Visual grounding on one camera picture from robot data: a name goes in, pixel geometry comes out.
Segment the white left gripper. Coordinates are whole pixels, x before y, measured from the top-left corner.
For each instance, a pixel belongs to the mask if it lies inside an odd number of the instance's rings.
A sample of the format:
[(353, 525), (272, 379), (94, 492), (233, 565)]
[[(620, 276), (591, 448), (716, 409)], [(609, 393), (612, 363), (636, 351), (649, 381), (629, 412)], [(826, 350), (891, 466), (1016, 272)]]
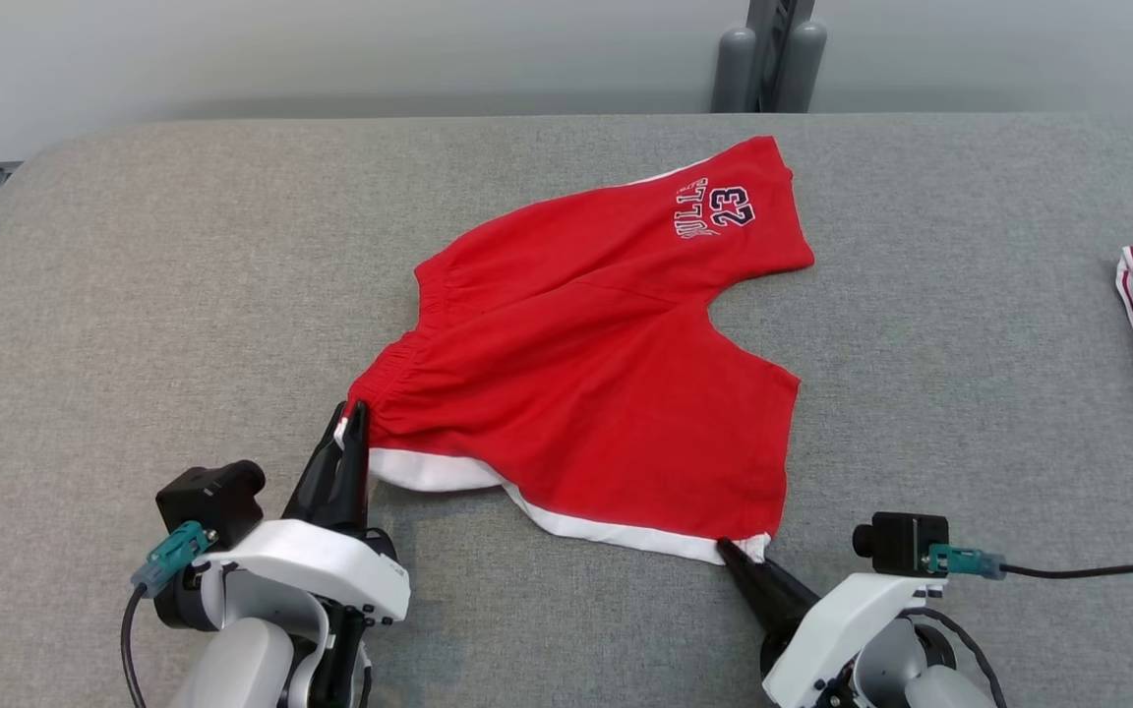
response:
[[(262, 521), (232, 551), (208, 551), (195, 565), (233, 563), (321, 599), (370, 611), (378, 622), (404, 621), (410, 602), (404, 568), (352, 538), (364, 537), (368, 523), (370, 411), (365, 400), (358, 400), (338, 443), (334, 432), (343, 420), (343, 408), (346, 403), (334, 406), (282, 519)], [(327, 511), (332, 493), (333, 514)]]

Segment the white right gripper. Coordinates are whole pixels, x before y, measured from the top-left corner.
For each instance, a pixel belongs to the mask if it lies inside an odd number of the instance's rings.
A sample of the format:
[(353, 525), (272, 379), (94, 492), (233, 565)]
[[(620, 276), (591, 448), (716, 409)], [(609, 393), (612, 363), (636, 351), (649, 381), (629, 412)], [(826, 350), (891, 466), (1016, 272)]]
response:
[(858, 572), (819, 600), (781, 564), (750, 558), (736, 541), (719, 538), (718, 552), (768, 640), (791, 640), (761, 682), (778, 707), (812, 707), (891, 621), (925, 608), (926, 596), (947, 585), (944, 577)]

